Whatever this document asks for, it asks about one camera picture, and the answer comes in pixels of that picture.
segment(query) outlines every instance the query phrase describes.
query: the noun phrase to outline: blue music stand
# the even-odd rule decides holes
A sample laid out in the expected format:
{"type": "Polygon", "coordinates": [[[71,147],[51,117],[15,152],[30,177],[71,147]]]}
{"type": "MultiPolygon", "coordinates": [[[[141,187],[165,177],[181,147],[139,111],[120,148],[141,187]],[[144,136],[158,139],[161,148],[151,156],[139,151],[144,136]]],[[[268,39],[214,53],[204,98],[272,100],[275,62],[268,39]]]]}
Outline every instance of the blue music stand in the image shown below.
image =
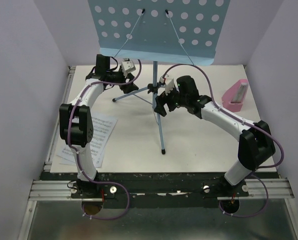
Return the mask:
{"type": "MultiPolygon", "coordinates": [[[[100,53],[105,56],[117,54],[145,9],[132,36],[117,57],[153,61],[152,84],[156,87],[158,61],[192,64],[180,43],[195,65],[208,66],[213,63],[230,0],[88,0],[88,3],[99,38],[100,53]]],[[[116,97],[113,101],[147,89],[141,88],[116,97]]],[[[153,93],[153,108],[156,107],[156,96],[153,93]]],[[[157,123],[161,152],[165,154],[159,114],[157,123]]]]}

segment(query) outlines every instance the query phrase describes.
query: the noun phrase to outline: white enclosure wall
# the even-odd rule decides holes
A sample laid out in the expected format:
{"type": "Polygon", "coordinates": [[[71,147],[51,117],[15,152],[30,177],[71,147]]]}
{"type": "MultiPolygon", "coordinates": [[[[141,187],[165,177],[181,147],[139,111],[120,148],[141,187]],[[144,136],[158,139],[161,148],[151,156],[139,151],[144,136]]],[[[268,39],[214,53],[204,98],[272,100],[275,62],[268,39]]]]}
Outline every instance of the white enclosure wall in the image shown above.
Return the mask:
{"type": "Polygon", "coordinates": [[[284,147],[279,172],[298,206],[298,0],[282,3],[246,70],[260,117],[284,147]]]}
{"type": "MultiPolygon", "coordinates": [[[[67,63],[72,66],[95,64],[99,44],[88,1],[34,2],[67,63]]],[[[247,64],[282,2],[283,0],[231,0],[214,64],[247,64]]]]}
{"type": "Polygon", "coordinates": [[[67,75],[33,0],[0,0],[0,240],[18,237],[67,75]]]}

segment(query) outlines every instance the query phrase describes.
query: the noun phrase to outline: sheet music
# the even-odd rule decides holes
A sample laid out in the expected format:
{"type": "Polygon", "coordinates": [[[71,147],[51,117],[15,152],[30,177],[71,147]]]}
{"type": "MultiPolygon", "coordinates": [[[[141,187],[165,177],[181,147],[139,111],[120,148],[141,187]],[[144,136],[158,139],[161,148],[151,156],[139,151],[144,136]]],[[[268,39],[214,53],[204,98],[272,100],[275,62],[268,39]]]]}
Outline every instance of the sheet music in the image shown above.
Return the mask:
{"type": "MultiPolygon", "coordinates": [[[[94,166],[100,168],[104,159],[104,148],[118,119],[99,112],[91,113],[91,118],[93,124],[93,137],[90,142],[91,156],[94,166]]],[[[74,155],[66,144],[57,152],[57,155],[63,158],[62,164],[76,164],[74,155]]]]}

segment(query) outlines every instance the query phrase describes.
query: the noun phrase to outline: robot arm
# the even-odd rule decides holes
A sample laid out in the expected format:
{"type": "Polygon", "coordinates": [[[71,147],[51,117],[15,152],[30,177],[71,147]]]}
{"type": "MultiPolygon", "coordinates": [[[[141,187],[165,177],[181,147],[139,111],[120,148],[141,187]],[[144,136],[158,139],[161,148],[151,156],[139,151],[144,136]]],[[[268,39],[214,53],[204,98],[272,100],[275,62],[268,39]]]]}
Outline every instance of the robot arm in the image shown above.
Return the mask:
{"type": "MultiPolygon", "coordinates": [[[[100,94],[104,92],[108,84],[99,83],[91,85],[91,83],[96,82],[96,79],[113,84],[125,83],[127,79],[134,79],[134,76],[131,74],[131,72],[136,70],[136,68],[133,61],[125,59],[121,63],[119,71],[111,71],[110,58],[98,54],[96,66],[93,68],[93,70],[95,70],[95,72],[93,73],[93,71],[91,71],[91,73],[86,77],[85,85],[82,88],[81,92],[77,95],[77,97],[68,104],[62,104],[59,108],[60,137],[61,139],[65,140],[65,143],[68,145],[68,125],[70,115],[73,106],[77,103],[79,98],[83,96],[74,111],[74,119],[72,120],[70,131],[70,141],[71,145],[78,149],[79,163],[81,168],[84,170],[85,174],[92,180],[96,177],[97,169],[93,164],[90,148],[90,142],[93,138],[94,133],[90,108],[94,105],[96,99],[100,96],[100,94]]],[[[123,90],[124,93],[128,93],[137,90],[138,87],[132,83],[122,85],[120,86],[120,89],[123,90]]],[[[77,152],[73,148],[71,148],[71,151],[75,158],[77,168],[79,169],[76,154],[77,152]]],[[[88,182],[88,179],[86,179],[86,177],[81,172],[78,172],[77,176],[78,179],[88,182]]]]}
{"type": "Polygon", "coordinates": [[[166,86],[166,89],[169,89],[168,92],[164,91],[156,97],[154,109],[156,113],[163,117],[166,116],[165,104],[170,112],[184,107],[190,114],[217,125],[239,142],[238,160],[224,174],[220,184],[222,188],[232,188],[238,185],[275,153],[274,143],[269,137],[241,123],[255,125],[270,134],[269,126],[264,121],[254,123],[226,110],[241,122],[229,117],[216,107],[209,96],[199,95],[195,80],[190,76],[179,77],[177,86],[178,90],[171,81],[166,86]]]}

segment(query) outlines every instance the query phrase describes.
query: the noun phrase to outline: bolt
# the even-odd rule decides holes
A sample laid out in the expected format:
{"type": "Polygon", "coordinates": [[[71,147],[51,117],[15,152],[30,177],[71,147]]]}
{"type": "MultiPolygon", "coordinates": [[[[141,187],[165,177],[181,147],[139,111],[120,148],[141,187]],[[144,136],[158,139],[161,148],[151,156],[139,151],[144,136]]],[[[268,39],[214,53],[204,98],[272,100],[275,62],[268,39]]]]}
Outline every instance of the bolt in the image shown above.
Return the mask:
{"type": "Polygon", "coordinates": [[[207,185],[203,186],[203,191],[204,191],[206,194],[209,193],[209,192],[210,192],[210,188],[209,188],[209,186],[207,186],[207,185]]]}
{"type": "Polygon", "coordinates": [[[242,191],[244,191],[245,193],[248,192],[249,188],[247,185],[243,185],[242,186],[242,191]]]}
{"type": "Polygon", "coordinates": [[[110,192],[111,192],[112,194],[114,194],[115,192],[117,192],[117,188],[116,188],[115,186],[112,186],[112,187],[110,188],[110,192]]]}

